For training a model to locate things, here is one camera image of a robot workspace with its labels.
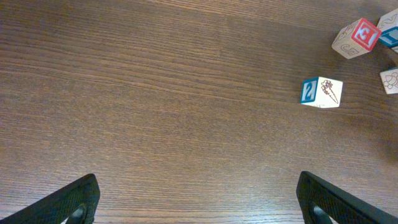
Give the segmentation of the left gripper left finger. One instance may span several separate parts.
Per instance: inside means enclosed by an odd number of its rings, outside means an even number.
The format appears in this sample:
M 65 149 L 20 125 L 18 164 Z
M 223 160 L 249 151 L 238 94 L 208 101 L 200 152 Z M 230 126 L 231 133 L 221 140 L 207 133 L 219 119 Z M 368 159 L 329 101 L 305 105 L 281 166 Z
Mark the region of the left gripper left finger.
M 1 223 L 92 224 L 100 200 L 94 174 L 87 174 L 54 193 L 9 215 Z

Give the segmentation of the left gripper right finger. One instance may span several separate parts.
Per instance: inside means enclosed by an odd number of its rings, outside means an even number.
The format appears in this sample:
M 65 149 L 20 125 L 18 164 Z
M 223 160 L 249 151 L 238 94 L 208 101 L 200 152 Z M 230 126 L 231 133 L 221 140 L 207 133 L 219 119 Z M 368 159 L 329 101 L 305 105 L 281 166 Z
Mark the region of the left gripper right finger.
M 305 224 L 397 223 L 390 215 L 311 172 L 300 173 L 296 194 Z

